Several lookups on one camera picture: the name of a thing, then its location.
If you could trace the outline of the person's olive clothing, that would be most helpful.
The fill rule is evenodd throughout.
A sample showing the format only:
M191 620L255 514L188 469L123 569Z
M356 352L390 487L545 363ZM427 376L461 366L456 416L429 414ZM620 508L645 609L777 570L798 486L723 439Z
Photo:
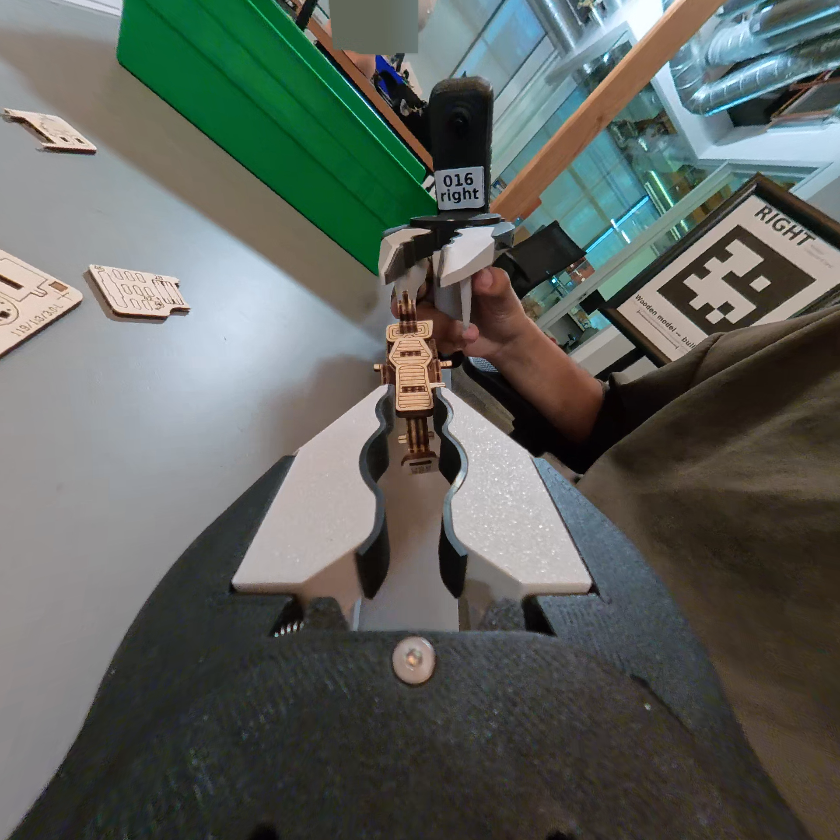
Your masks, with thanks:
M838 838L838 307L615 374L597 423L580 490L672 591L803 823Z

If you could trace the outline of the wooden beam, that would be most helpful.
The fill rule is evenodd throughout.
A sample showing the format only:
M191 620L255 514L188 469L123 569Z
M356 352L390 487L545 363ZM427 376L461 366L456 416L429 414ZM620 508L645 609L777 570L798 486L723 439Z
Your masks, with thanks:
M490 205L491 212L511 222L530 216L540 205L541 194L546 188L614 120L662 66L694 37L720 5L720 2L715 1L664 3L664 11L659 20L508 184Z

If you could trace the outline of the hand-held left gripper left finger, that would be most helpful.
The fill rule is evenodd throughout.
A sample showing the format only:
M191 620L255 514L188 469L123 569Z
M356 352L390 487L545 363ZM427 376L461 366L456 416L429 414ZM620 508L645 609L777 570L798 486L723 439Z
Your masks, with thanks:
M380 385L297 451L233 576L237 593L331 597L359 627L389 569L379 482L394 421L393 389Z

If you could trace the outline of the small slotted wooden panel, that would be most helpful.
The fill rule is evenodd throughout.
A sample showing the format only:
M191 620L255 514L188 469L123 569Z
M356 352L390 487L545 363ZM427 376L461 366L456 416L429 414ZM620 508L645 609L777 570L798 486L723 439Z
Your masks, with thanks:
M89 265L88 273L117 317L165 320L191 310L172 276L100 265Z

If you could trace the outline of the wooden motorcycle model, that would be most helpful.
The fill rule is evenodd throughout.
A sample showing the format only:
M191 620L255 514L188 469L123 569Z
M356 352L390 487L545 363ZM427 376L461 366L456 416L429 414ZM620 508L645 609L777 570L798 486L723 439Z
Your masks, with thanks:
M436 465L429 421L434 416L437 390L445 386L442 371L452 364L438 357L434 325L417 318L416 303L406 290L397 306L399 320L386 331L386 360L374 369L383 384L394 387L395 416L406 424L405 433L398 437L406 447L402 466L417 476L431 472Z

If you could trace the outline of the black office chair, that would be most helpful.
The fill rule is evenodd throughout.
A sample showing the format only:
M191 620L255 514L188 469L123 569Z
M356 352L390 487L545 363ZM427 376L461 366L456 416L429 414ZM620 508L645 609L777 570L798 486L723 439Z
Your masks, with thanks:
M507 273L518 299L524 299L544 281L563 274L585 259L585 251L553 220L494 259L493 266Z

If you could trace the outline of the silver ventilation duct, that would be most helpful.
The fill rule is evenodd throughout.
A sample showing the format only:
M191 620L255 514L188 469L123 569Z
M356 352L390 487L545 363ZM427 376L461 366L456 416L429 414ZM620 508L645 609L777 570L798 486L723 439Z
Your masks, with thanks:
M683 108L709 117L836 70L838 1L730 1L716 27L696 33L668 67Z

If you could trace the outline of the person's right forearm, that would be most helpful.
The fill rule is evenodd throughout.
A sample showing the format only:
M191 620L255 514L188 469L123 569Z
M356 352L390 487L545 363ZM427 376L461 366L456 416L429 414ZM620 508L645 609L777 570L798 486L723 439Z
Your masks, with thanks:
M527 317L492 361L512 388L573 445L595 429L604 384L582 369Z

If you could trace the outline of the wooden workbench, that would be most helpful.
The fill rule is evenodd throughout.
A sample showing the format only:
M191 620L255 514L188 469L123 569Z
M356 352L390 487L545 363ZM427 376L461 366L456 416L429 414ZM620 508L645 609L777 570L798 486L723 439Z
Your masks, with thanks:
M337 68L351 86L362 96L363 100L376 111L382 120L389 125L396 136L425 167L426 175L432 173L432 157L419 142L417 137L405 126L405 123L394 112L391 105L383 98L375 85L365 75L364 70L354 63L350 53L334 48L332 36L329 32L328 21L321 22L318 13L312 12L307 22L307 34L313 38L313 43Z

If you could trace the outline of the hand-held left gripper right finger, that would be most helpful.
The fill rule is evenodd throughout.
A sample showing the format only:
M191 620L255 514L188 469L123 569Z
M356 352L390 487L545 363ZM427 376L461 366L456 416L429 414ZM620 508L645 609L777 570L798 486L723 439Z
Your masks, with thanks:
M449 483L439 568L468 618L503 600L589 594L592 577L530 453L447 388L437 435Z

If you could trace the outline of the grey desk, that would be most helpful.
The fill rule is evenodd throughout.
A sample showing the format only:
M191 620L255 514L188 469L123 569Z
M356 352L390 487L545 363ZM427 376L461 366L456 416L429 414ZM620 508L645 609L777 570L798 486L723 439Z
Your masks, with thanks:
M375 385L388 292L116 59L119 21L2 2L2 249L82 291L2 359L2 838L50 781L123 636L194 539ZM89 265L180 281L115 316Z

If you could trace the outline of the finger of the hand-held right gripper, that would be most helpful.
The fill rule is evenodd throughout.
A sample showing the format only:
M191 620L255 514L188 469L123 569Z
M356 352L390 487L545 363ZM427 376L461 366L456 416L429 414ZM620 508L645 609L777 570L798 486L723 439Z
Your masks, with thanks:
M437 286L451 287L469 280L494 260L496 241L493 228L463 228L440 252Z
M429 228L400 226L384 231L379 255L379 278L392 283L397 302L403 297L417 303L433 268L433 232Z

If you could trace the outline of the laser-cut wooden parts sheet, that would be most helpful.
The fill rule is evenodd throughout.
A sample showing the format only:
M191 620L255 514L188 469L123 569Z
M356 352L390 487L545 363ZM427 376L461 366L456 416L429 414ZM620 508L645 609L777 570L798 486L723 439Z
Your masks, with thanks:
M1 251L1 356L77 308L78 289Z

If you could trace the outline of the black-framed marker sign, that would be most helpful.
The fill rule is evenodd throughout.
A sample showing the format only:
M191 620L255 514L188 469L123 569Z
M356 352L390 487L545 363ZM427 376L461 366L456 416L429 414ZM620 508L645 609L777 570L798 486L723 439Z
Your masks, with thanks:
M756 174L601 311L662 366L712 334L830 305L838 282L838 216Z

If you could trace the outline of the small notched wooden panel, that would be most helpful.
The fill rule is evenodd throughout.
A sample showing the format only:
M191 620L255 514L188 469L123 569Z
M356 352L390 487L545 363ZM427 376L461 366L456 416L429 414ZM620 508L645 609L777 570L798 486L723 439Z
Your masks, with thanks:
M44 151L73 154L95 154L98 151L95 144L56 115L5 108L3 116L35 131Z

